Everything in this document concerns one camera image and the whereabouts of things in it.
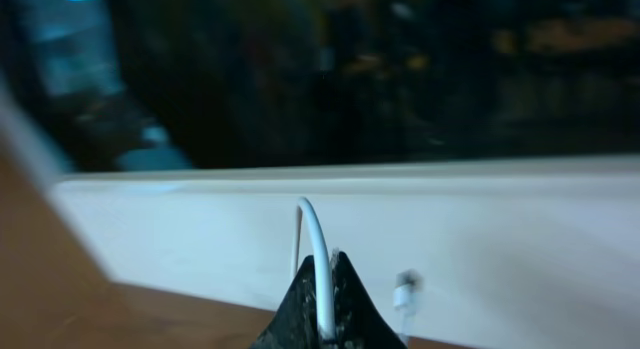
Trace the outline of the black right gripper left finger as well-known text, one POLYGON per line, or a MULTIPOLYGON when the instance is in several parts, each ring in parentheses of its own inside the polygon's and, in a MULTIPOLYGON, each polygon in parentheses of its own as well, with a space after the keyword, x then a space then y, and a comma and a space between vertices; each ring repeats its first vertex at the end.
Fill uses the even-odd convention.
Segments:
POLYGON ((314 259, 307 256, 273 319, 250 349, 319 349, 314 259))

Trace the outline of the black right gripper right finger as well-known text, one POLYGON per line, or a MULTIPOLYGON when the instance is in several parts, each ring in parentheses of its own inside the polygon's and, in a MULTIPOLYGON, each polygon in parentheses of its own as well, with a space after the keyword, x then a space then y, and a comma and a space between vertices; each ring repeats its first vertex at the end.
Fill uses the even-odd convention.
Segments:
POLYGON ((331 258, 334 282, 335 348, 406 349, 382 318, 346 253, 331 258))

